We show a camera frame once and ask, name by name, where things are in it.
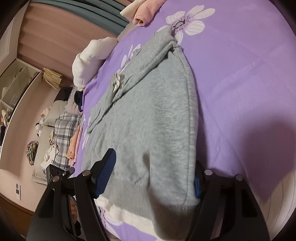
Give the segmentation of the grey New York sweatshirt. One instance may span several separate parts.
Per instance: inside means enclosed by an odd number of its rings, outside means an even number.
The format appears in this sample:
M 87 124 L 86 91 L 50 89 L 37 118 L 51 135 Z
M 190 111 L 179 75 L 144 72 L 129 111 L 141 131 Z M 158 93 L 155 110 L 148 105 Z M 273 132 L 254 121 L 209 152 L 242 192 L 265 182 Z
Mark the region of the grey New York sweatshirt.
M 90 111 L 82 167 L 109 148 L 116 164 L 98 199 L 151 222 L 163 240 L 186 238 L 195 196 L 198 101 L 195 80 L 171 27 L 136 49 Z

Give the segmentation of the orange pink folded clothes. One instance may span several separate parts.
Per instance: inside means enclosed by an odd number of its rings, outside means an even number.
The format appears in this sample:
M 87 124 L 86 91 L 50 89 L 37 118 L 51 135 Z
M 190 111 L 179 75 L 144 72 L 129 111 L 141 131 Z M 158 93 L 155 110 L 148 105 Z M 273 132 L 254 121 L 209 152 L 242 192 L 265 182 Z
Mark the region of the orange pink folded clothes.
M 71 167 L 76 163 L 82 130 L 81 126 L 78 126 L 74 135 L 70 138 L 70 145 L 66 157 L 69 159 L 69 166 Z

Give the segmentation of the plaid folded cloth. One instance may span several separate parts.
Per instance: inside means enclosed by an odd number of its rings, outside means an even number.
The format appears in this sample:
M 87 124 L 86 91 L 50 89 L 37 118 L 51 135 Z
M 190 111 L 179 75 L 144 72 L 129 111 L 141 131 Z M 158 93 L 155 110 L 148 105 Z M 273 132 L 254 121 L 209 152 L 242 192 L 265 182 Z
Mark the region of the plaid folded cloth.
M 71 115 L 63 112 L 55 122 L 54 140 L 59 150 L 53 161 L 53 165 L 67 170 L 70 168 L 69 159 L 66 157 L 70 145 L 70 139 L 73 137 L 80 124 L 81 116 Z

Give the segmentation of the grey pillow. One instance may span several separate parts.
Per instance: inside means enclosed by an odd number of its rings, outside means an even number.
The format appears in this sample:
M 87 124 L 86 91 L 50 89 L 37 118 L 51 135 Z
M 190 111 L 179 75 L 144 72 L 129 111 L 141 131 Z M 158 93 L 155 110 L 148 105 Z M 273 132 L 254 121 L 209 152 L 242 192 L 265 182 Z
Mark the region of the grey pillow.
M 53 102 L 49 113 L 45 117 L 44 125 L 54 127 L 56 119 L 60 116 L 61 113 L 64 112 L 66 104 L 67 102 L 62 100 L 57 100 Z

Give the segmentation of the dark navy garment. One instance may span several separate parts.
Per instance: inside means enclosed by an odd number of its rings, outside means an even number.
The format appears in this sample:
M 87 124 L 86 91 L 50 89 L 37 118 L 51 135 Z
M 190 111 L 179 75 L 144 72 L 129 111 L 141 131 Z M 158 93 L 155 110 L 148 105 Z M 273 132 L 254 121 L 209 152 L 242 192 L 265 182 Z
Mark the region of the dark navy garment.
M 74 102 L 76 103 L 76 105 L 78 106 L 78 110 L 80 112 L 83 111 L 83 91 L 76 91 L 74 94 Z

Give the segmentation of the straw tassel bundle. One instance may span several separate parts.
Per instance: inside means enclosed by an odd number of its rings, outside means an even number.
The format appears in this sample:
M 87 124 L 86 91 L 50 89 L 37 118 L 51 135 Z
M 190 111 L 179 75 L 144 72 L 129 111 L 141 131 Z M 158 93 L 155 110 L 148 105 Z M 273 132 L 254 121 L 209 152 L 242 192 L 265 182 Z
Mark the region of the straw tassel bundle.
M 63 75 L 51 69 L 43 68 L 42 78 L 46 81 L 46 83 L 48 83 L 48 85 L 53 87 L 53 89 L 57 90 L 60 87 Z

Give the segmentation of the white shelf unit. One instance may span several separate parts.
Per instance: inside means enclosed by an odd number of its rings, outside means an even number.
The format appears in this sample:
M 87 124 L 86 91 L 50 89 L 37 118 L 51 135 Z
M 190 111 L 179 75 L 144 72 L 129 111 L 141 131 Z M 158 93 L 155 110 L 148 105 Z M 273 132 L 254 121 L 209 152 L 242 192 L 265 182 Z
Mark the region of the white shelf unit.
M 40 69 L 16 58 L 1 75 L 1 110 L 9 111 L 8 125 L 1 146 L 1 168 L 6 169 L 17 140 L 23 135 L 21 123 L 37 87 Z

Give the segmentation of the white fluffy folded garment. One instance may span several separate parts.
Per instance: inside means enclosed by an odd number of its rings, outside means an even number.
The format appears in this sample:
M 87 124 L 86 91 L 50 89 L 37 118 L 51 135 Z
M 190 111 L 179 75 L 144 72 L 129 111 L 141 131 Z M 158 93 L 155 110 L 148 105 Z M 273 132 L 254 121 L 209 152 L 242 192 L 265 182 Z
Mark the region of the white fluffy folded garment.
M 117 39 L 112 37 L 91 40 L 87 47 L 76 55 L 72 64 L 72 74 L 74 86 L 78 91 L 83 91 L 97 75 L 99 68 L 117 44 Z

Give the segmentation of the pink curtain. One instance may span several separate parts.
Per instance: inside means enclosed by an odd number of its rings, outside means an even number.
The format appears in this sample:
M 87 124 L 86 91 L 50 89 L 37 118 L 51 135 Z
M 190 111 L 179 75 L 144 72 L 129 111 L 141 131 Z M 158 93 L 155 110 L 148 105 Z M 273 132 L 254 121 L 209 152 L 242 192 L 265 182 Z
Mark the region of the pink curtain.
M 117 1 L 128 6 L 130 1 Z M 18 38 L 18 58 L 72 79 L 72 63 L 91 40 L 117 35 L 69 11 L 30 1 Z

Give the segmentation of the purple floral bed cover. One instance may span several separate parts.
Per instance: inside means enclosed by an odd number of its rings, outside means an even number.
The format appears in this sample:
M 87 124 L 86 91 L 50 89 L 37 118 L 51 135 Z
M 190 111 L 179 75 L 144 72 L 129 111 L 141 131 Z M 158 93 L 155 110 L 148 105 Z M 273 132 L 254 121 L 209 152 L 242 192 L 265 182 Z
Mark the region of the purple floral bed cover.
M 272 240 L 295 211 L 295 34 L 270 1 L 167 1 L 125 36 L 84 92 L 84 115 L 116 71 L 171 26 L 199 94 L 198 160 L 249 182 Z

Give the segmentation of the teal curtain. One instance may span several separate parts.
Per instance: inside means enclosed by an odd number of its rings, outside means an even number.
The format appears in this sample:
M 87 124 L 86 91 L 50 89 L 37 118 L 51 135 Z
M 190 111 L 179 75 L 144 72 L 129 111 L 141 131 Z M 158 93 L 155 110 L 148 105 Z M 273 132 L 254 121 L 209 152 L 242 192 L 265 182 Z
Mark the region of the teal curtain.
M 128 25 L 128 20 L 120 14 L 125 6 L 117 1 L 36 0 L 34 3 L 47 4 L 69 11 L 117 36 Z

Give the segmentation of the cream folded garment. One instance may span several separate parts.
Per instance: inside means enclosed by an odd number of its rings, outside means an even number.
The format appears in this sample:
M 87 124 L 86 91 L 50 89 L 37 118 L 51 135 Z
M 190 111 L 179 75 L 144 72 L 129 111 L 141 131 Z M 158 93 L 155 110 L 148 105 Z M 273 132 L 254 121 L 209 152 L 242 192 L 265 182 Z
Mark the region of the cream folded garment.
M 133 19 L 136 11 L 138 8 L 145 2 L 145 0 L 135 0 L 131 4 L 129 4 L 127 7 L 125 7 L 121 12 L 120 15 L 127 18 L 127 19 Z

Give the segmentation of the pink folded garment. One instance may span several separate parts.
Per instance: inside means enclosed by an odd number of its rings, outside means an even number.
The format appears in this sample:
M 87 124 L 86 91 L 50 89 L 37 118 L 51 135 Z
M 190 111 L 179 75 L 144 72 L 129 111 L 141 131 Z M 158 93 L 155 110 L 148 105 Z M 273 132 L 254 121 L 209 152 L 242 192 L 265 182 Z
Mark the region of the pink folded garment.
M 132 23 L 139 27 L 149 24 L 166 0 L 146 0 L 135 13 Z

